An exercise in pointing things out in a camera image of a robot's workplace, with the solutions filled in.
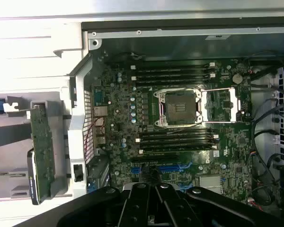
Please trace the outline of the grey parts rack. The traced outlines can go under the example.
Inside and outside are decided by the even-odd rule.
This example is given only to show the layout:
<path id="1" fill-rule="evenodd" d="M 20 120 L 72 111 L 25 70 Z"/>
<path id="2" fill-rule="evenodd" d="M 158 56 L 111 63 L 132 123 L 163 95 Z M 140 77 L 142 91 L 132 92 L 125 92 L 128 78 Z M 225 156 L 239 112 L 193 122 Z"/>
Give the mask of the grey parts rack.
<path id="1" fill-rule="evenodd" d="M 46 200 L 67 195 L 69 180 L 69 155 L 66 151 L 67 126 L 70 117 L 64 113 L 64 103 L 58 92 L 32 92 L 32 93 L 0 93 L 0 100 L 4 104 L 18 103 L 20 109 L 27 109 L 31 102 L 50 101 L 50 107 L 59 110 L 59 115 L 51 117 L 50 128 L 53 135 L 53 151 L 55 162 L 55 181 L 52 184 L 52 196 Z M 0 116 L 25 117 L 25 112 L 6 113 Z M 27 152 L 32 149 L 31 136 L 29 139 L 0 147 L 0 200 L 28 199 L 32 204 L 29 193 Z"/>

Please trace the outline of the silver chipset heatsink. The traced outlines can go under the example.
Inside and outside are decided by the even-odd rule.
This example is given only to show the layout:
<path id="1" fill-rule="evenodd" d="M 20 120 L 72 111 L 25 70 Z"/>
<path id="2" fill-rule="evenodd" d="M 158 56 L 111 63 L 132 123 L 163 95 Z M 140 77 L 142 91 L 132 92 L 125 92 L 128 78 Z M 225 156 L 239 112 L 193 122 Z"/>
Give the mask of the silver chipset heatsink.
<path id="1" fill-rule="evenodd" d="M 199 177 L 199 186 L 206 188 L 212 192 L 223 194 L 223 189 L 221 185 L 221 177 L 218 175 L 214 176 L 200 176 Z"/>

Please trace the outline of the black long expansion slot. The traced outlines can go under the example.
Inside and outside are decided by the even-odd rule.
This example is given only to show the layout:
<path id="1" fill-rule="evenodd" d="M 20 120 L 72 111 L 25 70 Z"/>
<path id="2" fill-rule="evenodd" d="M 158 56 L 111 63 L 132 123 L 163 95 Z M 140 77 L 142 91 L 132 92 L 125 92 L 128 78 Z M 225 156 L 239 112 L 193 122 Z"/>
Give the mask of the black long expansion slot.
<path id="1" fill-rule="evenodd" d="M 138 162 L 152 162 L 152 161 L 163 161 L 163 160 L 177 160 L 177 155 L 171 156 L 143 156 L 143 157 L 132 157 L 130 161 L 133 163 Z"/>

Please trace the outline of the black grey PC case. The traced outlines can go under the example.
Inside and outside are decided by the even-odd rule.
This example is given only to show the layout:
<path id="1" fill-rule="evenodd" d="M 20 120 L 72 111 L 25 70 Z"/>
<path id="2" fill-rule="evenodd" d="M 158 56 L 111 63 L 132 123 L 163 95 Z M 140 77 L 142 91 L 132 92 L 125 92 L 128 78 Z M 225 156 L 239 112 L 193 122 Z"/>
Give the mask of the black grey PC case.
<path id="1" fill-rule="evenodd" d="M 231 36 L 226 40 L 206 40 L 209 35 Z M 284 91 L 277 84 L 278 70 L 284 67 L 284 32 L 280 28 L 138 30 L 104 33 L 96 31 L 89 33 L 89 42 L 94 63 L 88 76 L 91 85 L 100 74 L 101 65 L 108 61 L 240 59 L 249 66 L 252 149 L 246 163 L 252 187 L 248 197 L 243 202 L 238 202 L 284 219 L 284 160 L 281 159 L 277 144 L 277 127 L 280 122 L 278 116 L 279 111 L 284 108 Z M 91 90 L 87 97 L 93 110 Z M 90 132 L 93 111 L 89 118 L 90 126 L 84 142 L 86 151 L 94 148 L 93 134 Z M 92 157 L 86 154 L 86 162 L 89 173 L 88 188 L 91 192 L 111 186 L 107 183 L 108 175 L 103 160 L 98 159 L 97 155 Z M 117 189 L 122 192 L 125 186 Z M 147 227 L 173 227 L 153 184 Z"/>

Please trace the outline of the blue expansion slot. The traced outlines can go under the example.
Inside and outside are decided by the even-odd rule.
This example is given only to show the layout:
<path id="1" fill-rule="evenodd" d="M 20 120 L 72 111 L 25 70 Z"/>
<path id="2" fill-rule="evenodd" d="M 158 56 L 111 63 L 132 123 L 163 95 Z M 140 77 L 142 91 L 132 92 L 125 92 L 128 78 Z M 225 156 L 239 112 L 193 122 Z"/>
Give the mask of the blue expansion slot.
<path id="1" fill-rule="evenodd" d="M 157 167 L 159 171 L 163 173 L 168 173 L 168 172 L 180 172 L 180 168 L 177 166 L 159 166 Z M 141 168 L 140 167 L 132 167 L 131 168 L 131 173 L 132 174 L 138 174 L 140 173 Z"/>

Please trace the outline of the CPU socket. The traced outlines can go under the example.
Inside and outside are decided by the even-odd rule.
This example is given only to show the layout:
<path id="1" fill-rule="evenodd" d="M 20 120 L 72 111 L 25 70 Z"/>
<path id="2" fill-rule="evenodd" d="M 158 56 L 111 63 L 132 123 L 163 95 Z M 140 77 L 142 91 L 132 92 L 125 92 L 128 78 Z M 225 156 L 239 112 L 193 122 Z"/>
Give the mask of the CPU socket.
<path id="1" fill-rule="evenodd" d="M 166 88 L 154 92 L 159 111 L 154 125 L 164 128 L 188 128 L 203 122 L 202 91 L 195 88 Z"/>

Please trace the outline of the blue serial port connector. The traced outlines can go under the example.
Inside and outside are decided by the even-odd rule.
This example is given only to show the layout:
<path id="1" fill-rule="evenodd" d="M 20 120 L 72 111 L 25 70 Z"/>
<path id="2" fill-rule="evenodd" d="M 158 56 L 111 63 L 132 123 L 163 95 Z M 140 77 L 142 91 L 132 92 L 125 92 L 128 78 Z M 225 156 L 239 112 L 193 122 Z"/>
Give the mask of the blue serial port connector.
<path id="1" fill-rule="evenodd" d="M 105 92 L 101 89 L 96 88 L 94 90 L 94 104 L 95 106 L 101 106 L 104 104 Z"/>

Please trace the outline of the green motherboard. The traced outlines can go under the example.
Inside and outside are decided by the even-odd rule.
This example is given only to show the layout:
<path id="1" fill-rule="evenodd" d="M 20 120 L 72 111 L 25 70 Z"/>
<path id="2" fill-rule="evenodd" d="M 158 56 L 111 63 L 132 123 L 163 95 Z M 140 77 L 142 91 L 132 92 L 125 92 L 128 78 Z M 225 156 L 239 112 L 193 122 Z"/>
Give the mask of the green motherboard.
<path id="1" fill-rule="evenodd" d="M 147 73 L 136 74 L 129 69 L 131 65 L 140 64 L 204 64 L 215 62 L 215 72 L 182 72 L 182 73 Z M 205 85 L 178 85 L 178 86 L 149 86 L 137 87 L 136 81 L 131 76 L 144 75 L 175 75 L 175 74 L 210 74 L 215 73 L 215 78 L 208 79 L 149 79 L 146 81 L 212 81 Z M 232 77 L 240 74 L 243 81 L 235 84 Z M 93 111 L 93 123 L 90 132 L 93 134 L 93 146 L 98 159 L 104 161 L 107 183 L 122 189 L 127 183 L 139 181 L 139 173 L 132 174 L 132 167 L 147 166 L 177 166 L 180 172 L 161 172 L 161 180 L 165 183 L 175 184 L 180 190 L 185 191 L 191 187 L 199 186 L 199 177 L 218 175 L 221 177 L 223 194 L 231 199 L 243 202 L 251 190 L 251 175 L 248 172 L 247 159 L 252 149 L 250 131 L 252 126 L 252 104 L 251 104 L 251 70 L 240 59 L 219 60 L 185 60 L 185 61 L 108 61 L 101 65 L 100 74 L 96 76 L 91 85 L 92 104 L 94 104 L 94 90 L 96 88 L 105 92 L 104 104 L 108 107 L 108 116 L 95 117 Z M 153 94 L 166 88 L 195 88 L 216 89 L 236 88 L 236 96 L 240 99 L 241 111 L 237 113 L 235 123 L 200 123 L 194 127 L 164 129 L 154 125 L 159 116 L 157 99 Z M 168 135 L 153 135 L 140 137 L 141 132 L 154 131 L 182 131 L 189 129 L 217 129 L 219 132 L 209 133 L 177 133 Z M 150 143 L 181 143 L 212 141 L 216 145 L 199 147 L 170 147 L 170 148 L 146 148 L 147 151 L 169 150 L 177 148 L 201 149 L 217 146 L 218 150 L 203 151 L 200 153 L 178 153 L 165 154 L 163 156 L 177 155 L 177 160 L 148 161 L 133 163 L 132 157 L 143 157 L 137 155 L 140 148 L 136 138 L 165 137 L 165 136 L 194 136 L 213 135 L 216 140 L 191 140 L 191 141 L 156 141 Z"/>

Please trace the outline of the silver ethernet port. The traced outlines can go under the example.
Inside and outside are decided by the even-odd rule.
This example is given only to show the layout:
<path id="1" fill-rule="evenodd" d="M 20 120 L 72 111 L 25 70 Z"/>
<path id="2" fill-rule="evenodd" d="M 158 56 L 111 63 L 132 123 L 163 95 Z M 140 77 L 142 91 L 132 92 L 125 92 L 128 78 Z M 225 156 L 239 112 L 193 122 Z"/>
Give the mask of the silver ethernet port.
<path id="1" fill-rule="evenodd" d="M 93 111 L 94 111 L 95 117 L 108 116 L 108 107 L 107 106 L 95 106 Z"/>

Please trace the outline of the silver socket cover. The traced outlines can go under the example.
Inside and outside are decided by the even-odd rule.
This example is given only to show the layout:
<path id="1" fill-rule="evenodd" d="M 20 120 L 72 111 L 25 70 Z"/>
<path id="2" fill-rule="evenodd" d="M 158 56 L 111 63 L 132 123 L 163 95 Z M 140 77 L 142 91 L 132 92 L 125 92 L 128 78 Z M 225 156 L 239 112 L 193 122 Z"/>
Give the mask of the silver socket cover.
<path id="1" fill-rule="evenodd" d="M 236 96 L 236 88 L 199 89 L 195 93 L 199 122 L 235 123 L 238 121 L 237 113 L 241 111 L 241 103 Z"/>

